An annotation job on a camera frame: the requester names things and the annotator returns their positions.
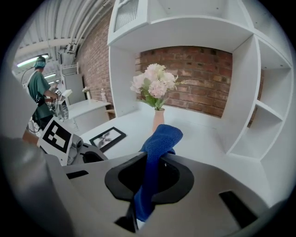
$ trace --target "picture frame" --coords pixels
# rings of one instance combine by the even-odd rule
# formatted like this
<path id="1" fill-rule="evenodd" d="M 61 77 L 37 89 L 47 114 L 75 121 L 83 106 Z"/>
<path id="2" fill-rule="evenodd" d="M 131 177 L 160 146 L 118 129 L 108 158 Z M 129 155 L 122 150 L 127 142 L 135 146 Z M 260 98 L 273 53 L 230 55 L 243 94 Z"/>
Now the picture frame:
<path id="1" fill-rule="evenodd" d="M 102 152 L 107 151 L 109 148 L 114 146 L 116 143 L 126 137 L 126 134 L 121 132 L 116 127 L 112 127 L 97 136 L 90 139 L 90 143 L 93 146 L 98 147 Z"/>

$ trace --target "blue cloth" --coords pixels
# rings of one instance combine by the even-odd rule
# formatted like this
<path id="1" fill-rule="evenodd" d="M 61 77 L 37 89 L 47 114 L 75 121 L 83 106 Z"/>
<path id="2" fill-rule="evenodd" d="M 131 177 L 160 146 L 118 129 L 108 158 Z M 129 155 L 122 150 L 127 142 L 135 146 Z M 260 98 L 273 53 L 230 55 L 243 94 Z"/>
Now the blue cloth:
<path id="1" fill-rule="evenodd" d="M 151 199 L 158 193 L 158 161 L 166 154 L 175 154 L 173 147 L 181 140 L 183 133 L 169 125 L 159 125 L 147 139 L 140 151 L 147 152 L 143 184 L 135 194 L 136 218 L 145 222 L 152 213 Z"/>

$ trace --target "green shirt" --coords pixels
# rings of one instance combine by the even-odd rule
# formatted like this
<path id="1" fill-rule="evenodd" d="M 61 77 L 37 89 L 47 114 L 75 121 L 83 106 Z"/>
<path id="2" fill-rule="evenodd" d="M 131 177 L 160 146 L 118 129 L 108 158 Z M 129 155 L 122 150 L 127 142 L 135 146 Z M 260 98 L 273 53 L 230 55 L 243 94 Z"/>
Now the green shirt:
<path id="1" fill-rule="evenodd" d="M 31 77 L 31 80 L 28 85 L 28 89 L 30 92 L 30 96 L 35 99 L 36 96 L 37 98 L 44 98 L 44 92 L 49 90 L 50 85 L 48 82 L 45 80 L 44 76 L 42 75 L 41 72 L 35 72 L 34 75 Z M 46 103 L 43 105 L 37 107 L 36 111 L 34 112 L 35 119 L 42 119 L 47 116 L 52 115 L 52 113 L 49 111 Z"/>

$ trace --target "dark pants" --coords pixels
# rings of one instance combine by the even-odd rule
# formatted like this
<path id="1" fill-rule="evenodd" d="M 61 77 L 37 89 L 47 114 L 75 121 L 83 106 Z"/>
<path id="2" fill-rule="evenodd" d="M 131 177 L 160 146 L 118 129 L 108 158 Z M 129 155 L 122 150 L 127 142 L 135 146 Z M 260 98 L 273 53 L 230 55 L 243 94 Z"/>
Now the dark pants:
<path id="1" fill-rule="evenodd" d="M 36 123 L 38 124 L 38 126 L 44 130 L 46 125 L 50 122 L 50 120 L 53 118 L 53 115 L 49 115 L 45 118 L 41 118 L 39 120 L 36 121 Z"/>

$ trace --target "bottle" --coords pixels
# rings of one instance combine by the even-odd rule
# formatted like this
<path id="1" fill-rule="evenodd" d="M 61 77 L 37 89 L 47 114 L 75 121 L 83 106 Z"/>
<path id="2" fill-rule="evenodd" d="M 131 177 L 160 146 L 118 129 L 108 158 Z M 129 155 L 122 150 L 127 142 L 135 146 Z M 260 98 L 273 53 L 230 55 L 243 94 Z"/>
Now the bottle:
<path id="1" fill-rule="evenodd" d="M 105 93 L 104 88 L 101 89 L 101 96 L 102 96 L 102 101 L 107 102 L 106 93 Z"/>

